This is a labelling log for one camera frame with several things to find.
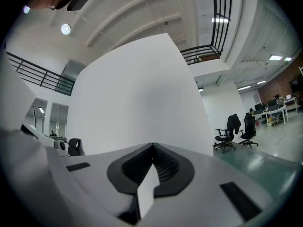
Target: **green floor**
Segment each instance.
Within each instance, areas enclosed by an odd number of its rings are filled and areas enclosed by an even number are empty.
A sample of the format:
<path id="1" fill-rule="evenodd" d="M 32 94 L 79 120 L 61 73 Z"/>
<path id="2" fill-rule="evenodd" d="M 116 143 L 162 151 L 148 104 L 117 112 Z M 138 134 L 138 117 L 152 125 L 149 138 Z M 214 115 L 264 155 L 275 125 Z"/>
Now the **green floor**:
<path id="1" fill-rule="evenodd" d="M 303 170 L 303 165 L 287 161 L 256 149 L 234 143 L 236 150 L 226 148 L 214 151 L 217 157 L 235 167 L 255 182 L 259 183 L 268 193 L 277 199 L 294 183 Z"/>

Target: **brick wall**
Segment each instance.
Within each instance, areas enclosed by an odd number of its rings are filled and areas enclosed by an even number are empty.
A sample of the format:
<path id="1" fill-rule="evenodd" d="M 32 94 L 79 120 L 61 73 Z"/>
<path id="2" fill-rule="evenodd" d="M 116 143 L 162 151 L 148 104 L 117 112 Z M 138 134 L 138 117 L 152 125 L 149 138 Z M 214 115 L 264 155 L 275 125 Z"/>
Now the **brick wall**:
<path id="1" fill-rule="evenodd" d="M 282 73 L 258 89 L 261 102 L 266 103 L 277 94 L 280 96 L 293 94 L 289 81 L 300 74 L 299 66 L 303 66 L 303 52 Z"/>

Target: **black railing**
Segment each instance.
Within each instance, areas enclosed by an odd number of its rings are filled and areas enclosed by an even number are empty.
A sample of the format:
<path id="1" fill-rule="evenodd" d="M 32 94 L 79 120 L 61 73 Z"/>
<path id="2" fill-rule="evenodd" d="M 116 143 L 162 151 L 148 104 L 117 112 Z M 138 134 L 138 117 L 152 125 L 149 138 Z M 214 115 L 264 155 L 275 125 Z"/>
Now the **black railing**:
<path id="1" fill-rule="evenodd" d="M 189 48 L 180 52 L 188 65 L 220 58 L 220 54 L 211 44 Z"/>
<path id="2" fill-rule="evenodd" d="M 227 1 L 228 0 L 214 0 L 214 28 L 212 36 L 212 45 L 217 49 L 220 55 L 223 51 L 229 23 L 231 21 L 232 0 L 229 0 L 229 3 L 227 3 Z"/>
<path id="3" fill-rule="evenodd" d="M 232 0 L 214 0 L 212 40 L 208 45 L 180 51 L 188 65 L 220 58 L 231 21 L 231 12 Z"/>
<path id="4" fill-rule="evenodd" d="M 20 77 L 31 83 L 70 96 L 75 81 L 60 76 L 50 70 L 37 66 L 12 53 L 6 52 L 8 59 Z"/>

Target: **desk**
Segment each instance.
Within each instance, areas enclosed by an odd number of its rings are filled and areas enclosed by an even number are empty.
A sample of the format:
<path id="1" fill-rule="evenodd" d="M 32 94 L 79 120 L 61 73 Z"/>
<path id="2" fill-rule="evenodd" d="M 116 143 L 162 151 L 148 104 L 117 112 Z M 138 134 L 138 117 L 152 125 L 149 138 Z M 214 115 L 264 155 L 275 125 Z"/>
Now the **desk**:
<path id="1" fill-rule="evenodd" d="M 266 116 L 267 126 L 269 126 L 267 115 L 268 115 L 268 114 L 275 114 L 275 113 L 280 112 L 280 111 L 282 111 L 283 122 L 284 122 L 284 125 L 286 125 L 286 123 L 285 123 L 285 117 L 286 117 L 286 120 L 287 120 L 287 122 L 288 122 L 288 112 L 287 112 L 287 110 L 286 110 L 286 105 L 285 105 L 284 107 L 282 107 L 282 108 L 277 109 L 277 110 L 269 111 L 269 112 L 264 112 L 264 113 L 260 113 L 260 114 L 256 114 L 256 115 L 254 115 L 254 116 L 255 116 L 255 118 L 257 118 L 258 116 L 265 115 L 265 116 Z"/>
<path id="2" fill-rule="evenodd" d="M 293 97 L 291 99 L 285 100 L 284 103 L 289 103 L 289 102 L 292 102 L 292 101 L 294 101 L 295 109 L 296 109 L 296 111 L 298 111 L 298 103 L 297 103 L 296 97 Z"/>

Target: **fluorescent light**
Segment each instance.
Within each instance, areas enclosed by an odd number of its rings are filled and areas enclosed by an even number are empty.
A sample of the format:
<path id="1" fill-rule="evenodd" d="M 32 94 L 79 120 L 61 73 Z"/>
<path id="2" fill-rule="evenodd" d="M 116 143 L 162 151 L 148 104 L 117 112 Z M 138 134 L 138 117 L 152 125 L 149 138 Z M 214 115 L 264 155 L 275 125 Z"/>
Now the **fluorescent light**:
<path id="1" fill-rule="evenodd" d="M 269 59 L 271 61 L 279 61 L 281 60 L 282 56 L 272 55 Z"/>
<path id="2" fill-rule="evenodd" d="M 62 34 L 64 34 L 64 35 L 68 35 L 68 34 L 71 32 L 71 26 L 68 25 L 68 24 L 62 25 L 62 27 L 61 27 L 61 32 L 62 32 Z"/>
<path id="3" fill-rule="evenodd" d="M 220 22 L 220 23 L 227 23 L 228 19 L 223 19 L 223 18 L 216 18 L 216 22 Z"/>
<path id="4" fill-rule="evenodd" d="M 23 7 L 23 12 L 28 13 L 30 11 L 30 8 L 28 6 Z"/>
<path id="5" fill-rule="evenodd" d="M 265 80 L 265 81 L 260 81 L 260 82 L 258 82 L 257 84 L 261 84 L 261 83 L 264 83 L 264 82 L 266 82 L 266 80 Z"/>
<path id="6" fill-rule="evenodd" d="M 238 91 L 240 90 L 244 90 L 244 89 L 247 89 L 247 88 L 250 88 L 251 86 L 247 86 L 247 87 L 242 87 L 242 88 L 239 88 Z"/>
<path id="7" fill-rule="evenodd" d="M 39 110 L 41 111 L 41 113 L 44 114 L 44 111 L 43 111 L 43 108 L 42 108 L 42 107 L 39 107 Z"/>

